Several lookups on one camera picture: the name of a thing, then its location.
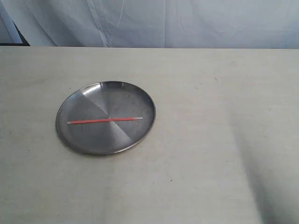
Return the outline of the white backdrop cloth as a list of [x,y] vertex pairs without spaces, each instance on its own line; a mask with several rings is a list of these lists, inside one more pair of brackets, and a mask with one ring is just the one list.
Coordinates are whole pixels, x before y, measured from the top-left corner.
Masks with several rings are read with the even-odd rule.
[[297,49],[296,0],[3,0],[32,46]]

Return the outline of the round stainless steel plate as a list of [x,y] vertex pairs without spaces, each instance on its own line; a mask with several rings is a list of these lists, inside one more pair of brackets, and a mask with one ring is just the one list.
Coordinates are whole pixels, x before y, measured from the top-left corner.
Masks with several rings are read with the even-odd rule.
[[[68,121],[143,117],[142,120],[68,125]],[[56,132],[70,149],[92,155],[115,154],[137,145],[149,133],[156,107],[142,88],[105,81],[72,93],[60,106]]]

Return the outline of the thin orange straw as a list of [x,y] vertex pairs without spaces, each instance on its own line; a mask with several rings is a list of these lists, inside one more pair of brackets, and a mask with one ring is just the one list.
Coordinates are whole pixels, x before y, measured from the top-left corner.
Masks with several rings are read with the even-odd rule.
[[75,124],[102,123],[102,122],[115,122],[115,121],[134,121],[134,120],[142,120],[142,119],[143,119],[143,117],[76,120],[76,121],[68,121],[67,124],[75,125]]

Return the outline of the dark frame at backdrop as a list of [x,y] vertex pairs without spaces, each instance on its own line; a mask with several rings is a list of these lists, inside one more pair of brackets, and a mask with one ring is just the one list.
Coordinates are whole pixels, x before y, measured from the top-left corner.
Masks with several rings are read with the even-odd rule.
[[17,33],[18,33],[19,40],[14,40],[14,41],[12,41],[10,43],[1,42],[0,45],[1,46],[30,46],[30,44],[24,38],[24,36],[20,32],[20,30],[18,29],[18,27],[16,26],[16,24],[14,22],[13,22],[13,24],[14,24],[14,27],[15,27]]

